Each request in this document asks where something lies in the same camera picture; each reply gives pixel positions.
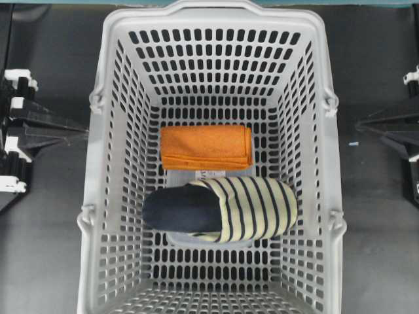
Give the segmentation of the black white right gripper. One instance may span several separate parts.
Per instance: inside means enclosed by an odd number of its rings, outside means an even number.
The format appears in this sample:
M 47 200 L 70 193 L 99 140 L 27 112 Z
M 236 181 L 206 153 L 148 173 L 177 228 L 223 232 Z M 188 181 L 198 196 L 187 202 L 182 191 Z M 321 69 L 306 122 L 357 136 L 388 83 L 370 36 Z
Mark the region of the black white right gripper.
M 382 142 L 409 161 L 413 200 L 418 200 L 418 65 L 403 77 L 411 107 L 384 109 L 357 122 L 357 130 L 379 135 Z

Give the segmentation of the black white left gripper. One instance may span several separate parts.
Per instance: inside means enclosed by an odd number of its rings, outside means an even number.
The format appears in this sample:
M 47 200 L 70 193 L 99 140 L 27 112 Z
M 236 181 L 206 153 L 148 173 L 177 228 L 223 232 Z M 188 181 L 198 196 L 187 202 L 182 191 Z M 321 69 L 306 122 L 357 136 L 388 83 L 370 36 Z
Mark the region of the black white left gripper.
M 37 90 L 29 69 L 1 70 L 1 211 L 28 192 L 37 150 L 88 137 L 82 124 L 29 100 Z

